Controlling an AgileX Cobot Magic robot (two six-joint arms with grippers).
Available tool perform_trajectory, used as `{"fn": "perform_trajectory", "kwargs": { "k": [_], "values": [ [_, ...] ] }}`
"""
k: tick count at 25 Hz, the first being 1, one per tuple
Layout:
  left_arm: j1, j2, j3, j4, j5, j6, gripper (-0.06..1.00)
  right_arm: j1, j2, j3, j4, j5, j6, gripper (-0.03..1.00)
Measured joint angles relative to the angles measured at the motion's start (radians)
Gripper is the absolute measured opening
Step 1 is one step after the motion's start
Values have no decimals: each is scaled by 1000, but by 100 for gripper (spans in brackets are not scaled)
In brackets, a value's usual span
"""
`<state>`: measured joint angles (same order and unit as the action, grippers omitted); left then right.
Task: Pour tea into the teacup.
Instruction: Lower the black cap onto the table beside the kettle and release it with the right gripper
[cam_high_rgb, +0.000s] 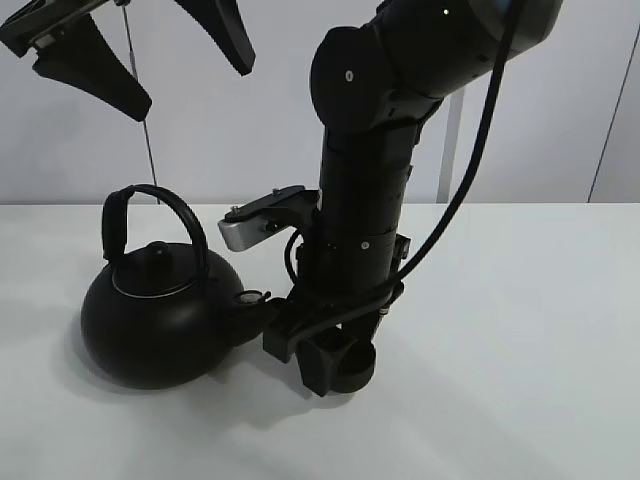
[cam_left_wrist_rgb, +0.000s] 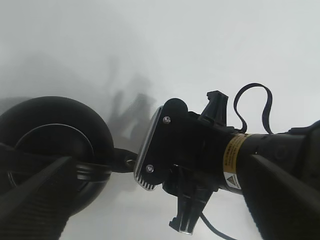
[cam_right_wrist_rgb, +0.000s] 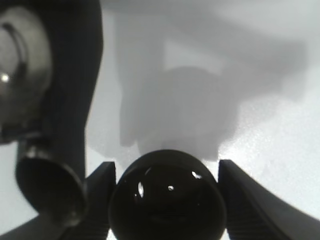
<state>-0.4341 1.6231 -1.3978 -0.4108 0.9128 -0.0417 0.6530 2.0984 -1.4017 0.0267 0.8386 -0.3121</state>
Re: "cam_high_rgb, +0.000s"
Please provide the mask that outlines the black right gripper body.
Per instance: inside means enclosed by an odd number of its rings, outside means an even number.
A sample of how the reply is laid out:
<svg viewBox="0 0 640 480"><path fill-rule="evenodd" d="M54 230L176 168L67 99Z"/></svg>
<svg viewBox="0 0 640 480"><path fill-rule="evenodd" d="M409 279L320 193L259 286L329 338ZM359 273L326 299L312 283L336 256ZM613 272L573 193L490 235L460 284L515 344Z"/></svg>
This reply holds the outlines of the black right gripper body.
<svg viewBox="0 0 640 480"><path fill-rule="evenodd" d="M287 363L304 341L318 334L380 317L404 292L396 274L410 244L394 231L357 237L296 230L284 250L292 289L264 331L264 350Z"/></svg>

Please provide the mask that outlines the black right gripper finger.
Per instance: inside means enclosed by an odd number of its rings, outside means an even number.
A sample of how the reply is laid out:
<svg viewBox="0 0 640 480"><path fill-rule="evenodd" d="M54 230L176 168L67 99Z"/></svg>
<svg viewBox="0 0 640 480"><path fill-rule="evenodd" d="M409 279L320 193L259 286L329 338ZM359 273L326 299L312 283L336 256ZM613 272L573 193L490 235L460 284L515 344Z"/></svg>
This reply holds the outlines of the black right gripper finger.
<svg viewBox="0 0 640 480"><path fill-rule="evenodd" d="M298 366L303 385L319 397L348 393L340 366L350 349L345 333L319 333L298 343Z"/></svg>
<svg viewBox="0 0 640 480"><path fill-rule="evenodd" d="M341 331L344 341L342 350L349 350L359 344L367 349L375 349L373 338L376 334L376 322L374 320L352 319L341 325Z"/></svg>

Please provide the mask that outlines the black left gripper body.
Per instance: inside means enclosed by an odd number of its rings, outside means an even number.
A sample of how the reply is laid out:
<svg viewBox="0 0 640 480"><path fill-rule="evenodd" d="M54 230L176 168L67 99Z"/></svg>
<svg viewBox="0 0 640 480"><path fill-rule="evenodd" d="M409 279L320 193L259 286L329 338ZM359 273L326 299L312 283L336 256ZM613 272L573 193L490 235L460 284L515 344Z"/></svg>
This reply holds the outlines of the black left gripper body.
<svg viewBox="0 0 640 480"><path fill-rule="evenodd" d="M108 1L28 1L1 25L1 43L16 57L116 58L92 12Z"/></svg>

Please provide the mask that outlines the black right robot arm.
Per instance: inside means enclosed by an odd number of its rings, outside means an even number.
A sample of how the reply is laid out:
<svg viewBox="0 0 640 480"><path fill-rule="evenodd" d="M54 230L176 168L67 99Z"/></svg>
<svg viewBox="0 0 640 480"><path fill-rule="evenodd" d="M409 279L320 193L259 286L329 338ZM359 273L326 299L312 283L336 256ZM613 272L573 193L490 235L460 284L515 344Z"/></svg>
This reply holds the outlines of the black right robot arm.
<svg viewBox="0 0 640 480"><path fill-rule="evenodd" d="M284 259L293 287L263 336L296 360L318 396L371 380L373 339L404 280L444 234L475 179L506 63L543 42L557 1L385 1L359 27L329 30L311 66L324 127L316 204ZM412 156L445 98L482 75L490 83L463 180L416 252L398 225Z"/></svg>

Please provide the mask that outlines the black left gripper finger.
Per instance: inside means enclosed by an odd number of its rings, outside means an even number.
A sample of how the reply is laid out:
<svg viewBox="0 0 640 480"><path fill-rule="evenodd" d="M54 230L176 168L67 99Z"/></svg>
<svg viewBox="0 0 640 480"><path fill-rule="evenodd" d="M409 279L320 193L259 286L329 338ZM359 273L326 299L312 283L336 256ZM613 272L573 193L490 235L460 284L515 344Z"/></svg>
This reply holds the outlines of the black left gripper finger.
<svg viewBox="0 0 640 480"><path fill-rule="evenodd" d="M131 119L146 119L152 100L117 58L93 17L55 28L34 43L33 70L43 78L81 90Z"/></svg>
<svg viewBox="0 0 640 480"><path fill-rule="evenodd" d="M177 0L176 3L206 31L239 75L252 72L256 53L236 1Z"/></svg>

